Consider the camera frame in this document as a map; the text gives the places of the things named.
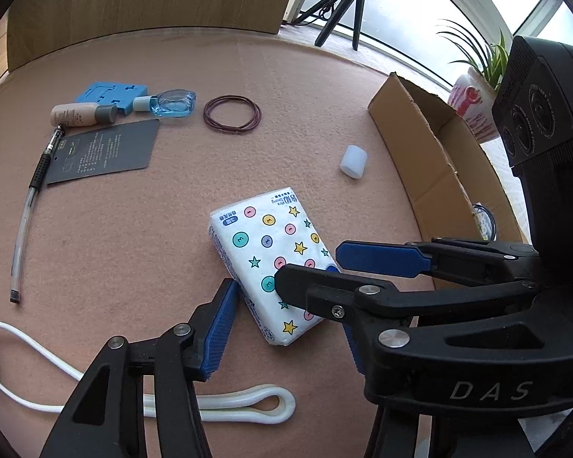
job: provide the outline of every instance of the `black card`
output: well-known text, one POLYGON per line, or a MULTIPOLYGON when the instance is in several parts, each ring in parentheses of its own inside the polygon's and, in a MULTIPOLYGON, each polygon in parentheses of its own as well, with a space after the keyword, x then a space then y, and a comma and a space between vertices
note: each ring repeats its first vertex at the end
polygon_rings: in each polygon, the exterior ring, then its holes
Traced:
POLYGON ((159 120, 143 120, 67 136, 60 140, 45 182, 145 168, 159 129, 159 120))

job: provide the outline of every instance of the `brown rubber band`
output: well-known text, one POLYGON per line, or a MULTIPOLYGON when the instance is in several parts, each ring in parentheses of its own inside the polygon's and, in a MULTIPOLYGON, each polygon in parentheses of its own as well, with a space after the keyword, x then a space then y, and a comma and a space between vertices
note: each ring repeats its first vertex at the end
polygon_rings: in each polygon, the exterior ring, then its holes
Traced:
POLYGON ((259 125, 259 122, 261 122, 261 108, 259 108, 259 105, 257 105, 253 100, 248 99, 246 96, 238 96, 237 94, 217 96, 216 98, 211 99, 208 103, 206 103, 206 106, 204 106, 204 121, 213 129, 240 134, 243 132, 252 131, 259 125), (210 116, 212 111, 217 106, 228 102, 246 103, 248 106, 250 106, 254 112, 251 120, 246 122, 246 124, 242 124, 241 126, 226 126, 220 122, 217 122, 210 116))

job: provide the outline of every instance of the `black pen grip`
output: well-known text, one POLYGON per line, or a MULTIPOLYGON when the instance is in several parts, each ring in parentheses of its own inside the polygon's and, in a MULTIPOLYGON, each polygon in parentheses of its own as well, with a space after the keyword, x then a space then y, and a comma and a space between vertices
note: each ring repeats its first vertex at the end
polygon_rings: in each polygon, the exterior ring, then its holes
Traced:
POLYGON ((40 191, 50 163, 51 155, 43 153, 40 160, 38 160, 38 165, 36 166, 36 170, 34 171, 34 175, 32 176, 32 180, 28 187, 33 187, 36 191, 40 191))

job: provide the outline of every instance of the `tripod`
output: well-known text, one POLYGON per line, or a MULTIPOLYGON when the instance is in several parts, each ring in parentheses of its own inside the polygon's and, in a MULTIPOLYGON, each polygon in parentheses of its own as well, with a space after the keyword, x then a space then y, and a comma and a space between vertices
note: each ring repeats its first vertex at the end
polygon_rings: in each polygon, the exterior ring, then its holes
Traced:
MULTIPOLYGON (((319 10, 326 8, 327 6, 332 6, 338 0, 320 0, 315 5, 312 5, 306 12, 303 12, 297 19, 293 21, 293 24, 302 24, 308 17, 312 17, 319 10)), ((332 33, 335 26, 337 26, 340 19, 350 8, 353 1, 355 0, 341 0, 334 12, 331 13, 325 26, 322 28, 318 38, 314 42, 315 46, 321 47, 327 38, 332 33)), ((363 8, 365 6, 365 0, 356 0, 356 5, 354 7, 354 26, 353 26, 353 49, 359 49, 359 38, 361 37, 361 24, 363 22, 363 8)))

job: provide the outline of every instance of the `gray bottle cap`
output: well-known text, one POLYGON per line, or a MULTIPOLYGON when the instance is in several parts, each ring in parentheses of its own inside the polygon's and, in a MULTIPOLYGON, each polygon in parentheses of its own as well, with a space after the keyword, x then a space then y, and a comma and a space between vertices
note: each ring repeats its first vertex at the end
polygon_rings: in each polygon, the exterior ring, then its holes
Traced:
POLYGON ((151 98, 153 96, 137 96, 134 98, 132 105, 134 111, 151 111, 151 98))
POLYGON ((117 106, 98 105, 95 111, 95 119, 98 124, 112 124, 117 120, 117 106))

